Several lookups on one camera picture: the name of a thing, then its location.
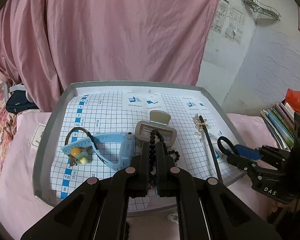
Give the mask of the wall calendar sheets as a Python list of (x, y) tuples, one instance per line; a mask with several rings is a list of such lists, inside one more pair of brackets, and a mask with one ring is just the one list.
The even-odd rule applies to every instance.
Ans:
[(227, 0), (219, 0), (217, 9), (211, 24), (211, 29), (223, 35), (232, 42), (241, 44), (244, 14), (235, 8)]

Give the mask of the black hair stick with flowers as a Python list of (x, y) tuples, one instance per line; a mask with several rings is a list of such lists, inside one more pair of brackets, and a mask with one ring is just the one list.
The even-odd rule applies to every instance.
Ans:
[(207, 156), (210, 158), (209, 161), (212, 162), (212, 166), (215, 168), (215, 173), (217, 175), (218, 180), (223, 183), (221, 171), (219, 168), (219, 164), (215, 155), (215, 149), (213, 147), (212, 141), (209, 136), (209, 132), (206, 125), (206, 120), (201, 116), (196, 114), (194, 116), (194, 122), (198, 126), (198, 131), (202, 135), (202, 141), (208, 145), (208, 151), (210, 154), (207, 154)]

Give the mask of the stack of books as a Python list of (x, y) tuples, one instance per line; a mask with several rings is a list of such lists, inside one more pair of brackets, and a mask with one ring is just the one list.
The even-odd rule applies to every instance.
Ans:
[(294, 144), (294, 111), (282, 103), (275, 103), (269, 109), (260, 111), (261, 118), (264, 120), (275, 139), (278, 148), (290, 151)]

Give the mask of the beige hair claw clip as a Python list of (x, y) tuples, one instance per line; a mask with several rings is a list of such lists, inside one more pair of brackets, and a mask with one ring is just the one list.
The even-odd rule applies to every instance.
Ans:
[(171, 148), (177, 138), (176, 129), (169, 127), (171, 115), (160, 110), (151, 110), (149, 121), (139, 121), (135, 128), (135, 137), (139, 141), (150, 141), (150, 133), (155, 130), (163, 137), (168, 148)]

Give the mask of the navy blue bag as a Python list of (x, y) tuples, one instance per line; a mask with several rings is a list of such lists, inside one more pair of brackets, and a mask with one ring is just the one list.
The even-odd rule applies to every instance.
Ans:
[(6, 111), (18, 114), (25, 110), (39, 109), (34, 102), (30, 102), (26, 97), (25, 90), (16, 90), (6, 102)]

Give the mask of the grey jewelry tray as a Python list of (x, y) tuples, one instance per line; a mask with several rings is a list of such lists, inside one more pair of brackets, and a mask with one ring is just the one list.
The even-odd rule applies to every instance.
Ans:
[(86, 132), (134, 133), (137, 123), (149, 120), (152, 110), (171, 116), (177, 131), (173, 149), (181, 155), (178, 166), (197, 178), (214, 176), (209, 148), (194, 123), (201, 115), (215, 136), (235, 144), (243, 139), (216, 100), (203, 88), (157, 82), (96, 81), (71, 84), (59, 99), (43, 132), (33, 167), (33, 193), (55, 206), (90, 176), (114, 174), (92, 154), (87, 165), (70, 165), (62, 152), (66, 140), (77, 141)]

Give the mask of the pink curtain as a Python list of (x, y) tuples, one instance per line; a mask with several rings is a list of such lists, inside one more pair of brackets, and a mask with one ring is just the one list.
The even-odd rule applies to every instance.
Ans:
[(23, 83), (41, 111), (71, 83), (195, 85), (218, 0), (8, 0), (0, 79)]

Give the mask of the pink tablecloth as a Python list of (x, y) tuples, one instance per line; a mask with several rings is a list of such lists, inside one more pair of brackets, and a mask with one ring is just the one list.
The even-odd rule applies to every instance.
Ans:
[[(17, 132), (8, 148), (0, 176), (0, 221), (14, 239), (46, 215), (51, 208), (36, 199), (32, 172), (37, 150), (30, 145), (39, 124), (49, 113), (27, 112), (17, 117)], [(250, 148), (276, 146), (261, 117), (229, 114), (231, 122)], [(167, 212), (129, 218), (129, 239), (179, 239), (177, 224)]]

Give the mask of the white hair clip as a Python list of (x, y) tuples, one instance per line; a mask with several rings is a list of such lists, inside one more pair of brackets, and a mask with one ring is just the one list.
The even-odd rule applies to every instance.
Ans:
[(170, 213), (168, 214), (167, 216), (167, 219), (171, 222), (174, 222), (176, 224), (179, 224), (179, 221), (178, 221), (178, 214), (177, 213)]

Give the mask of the red plastic bag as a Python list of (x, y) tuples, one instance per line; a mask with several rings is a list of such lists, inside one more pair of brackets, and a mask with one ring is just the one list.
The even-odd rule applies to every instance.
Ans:
[(294, 111), (300, 113), (300, 91), (299, 90), (292, 90), (287, 89), (286, 102), (294, 109)]

